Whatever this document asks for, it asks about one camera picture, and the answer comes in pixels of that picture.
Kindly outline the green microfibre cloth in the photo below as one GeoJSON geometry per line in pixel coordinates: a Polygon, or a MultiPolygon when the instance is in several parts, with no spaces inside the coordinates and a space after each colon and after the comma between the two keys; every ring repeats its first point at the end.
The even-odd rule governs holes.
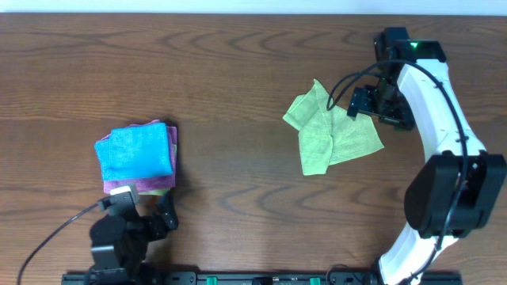
{"type": "Polygon", "coordinates": [[[318,80],[299,95],[283,115],[298,131],[303,175],[322,175],[331,165],[373,154],[384,148],[370,116],[347,116],[335,106],[326,108],[329,94],[318,80]]]}

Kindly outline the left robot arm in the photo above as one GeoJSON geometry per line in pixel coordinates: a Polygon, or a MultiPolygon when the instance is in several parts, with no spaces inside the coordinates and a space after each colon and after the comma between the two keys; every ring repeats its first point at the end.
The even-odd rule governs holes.
{"type": "Polygon", "coordinates": [[[90,229],[94,266],[86,280],[96,284],[159,284],[163,274],[143,261],[147,246],[166,238],[179,225],[172,195],[167,192],[151,215],[139,215],[131,192],[100,202],[109,213],[90,229]]]}

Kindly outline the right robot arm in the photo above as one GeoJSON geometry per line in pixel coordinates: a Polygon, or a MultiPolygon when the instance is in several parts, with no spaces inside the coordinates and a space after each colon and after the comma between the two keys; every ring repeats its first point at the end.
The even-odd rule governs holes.
{"type": "Polygon", "coordinates": [[[353,91],[347,113],[417,129],[425,164],[406,190],[406,224],[391,248],[362,279],[365,284],[422,284],[449,246],[490,217],[506,176],[506,161],[476,137],[435,40],[413,40],[405,28],[386,28],[374,41],[376,85],[353,91]]]}

